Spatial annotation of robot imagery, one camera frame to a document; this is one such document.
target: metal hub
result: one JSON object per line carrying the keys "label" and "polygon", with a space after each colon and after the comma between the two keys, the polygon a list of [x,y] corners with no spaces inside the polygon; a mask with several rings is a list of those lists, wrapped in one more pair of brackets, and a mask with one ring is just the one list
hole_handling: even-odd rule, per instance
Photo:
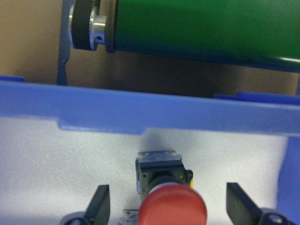
{"label": "metal hub", "polygon": [[98,0],[75,0],[68,21],[72,47],[95,51],[98,44],[105,44],[106,16],[99,11]]}

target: blue plastic rim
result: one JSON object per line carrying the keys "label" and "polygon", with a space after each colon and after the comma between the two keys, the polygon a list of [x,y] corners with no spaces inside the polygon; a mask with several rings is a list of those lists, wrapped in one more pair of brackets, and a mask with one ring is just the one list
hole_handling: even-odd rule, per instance
{"label": "blue plastic rim", "polygon": [[290,136],[278,209],[300,224],[300,97],[239,93],[178,97],[0,81],[0,116],[57,120],[64,129],[142,134],[178,128]]}

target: green roller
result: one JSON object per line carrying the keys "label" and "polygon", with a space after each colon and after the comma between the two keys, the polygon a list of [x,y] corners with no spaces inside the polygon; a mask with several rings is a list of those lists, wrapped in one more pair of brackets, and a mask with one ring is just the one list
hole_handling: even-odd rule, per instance
{"label": "green roller", "polygon": [[300,0],[118,0],[116,50],[300,71]]}

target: black clamp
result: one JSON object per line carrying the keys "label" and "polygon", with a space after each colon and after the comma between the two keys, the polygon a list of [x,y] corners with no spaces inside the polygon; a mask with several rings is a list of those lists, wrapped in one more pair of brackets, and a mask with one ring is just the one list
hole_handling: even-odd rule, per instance
{"label": "black clamp", "polygon": [[259,208],[238,183],[227,183],[226,211],[234,225],[296,225],[277,210]]}
{"label": "black clamp", "polygon": [[70,219],[64,225],[107,225],[110,216],[109,186],[98,186],[83,217]]}

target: yellow part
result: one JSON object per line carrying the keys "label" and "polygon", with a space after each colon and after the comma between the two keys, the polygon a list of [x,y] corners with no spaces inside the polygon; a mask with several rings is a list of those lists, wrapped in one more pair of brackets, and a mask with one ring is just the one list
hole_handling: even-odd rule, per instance
{"label": "yellow part", "polygon": [[190,184],[189,184],[189,187],[190,187],[191,189],[194,189],[194,179],[193,179],[193,178],[191,179],[191,182],[190,182]]}

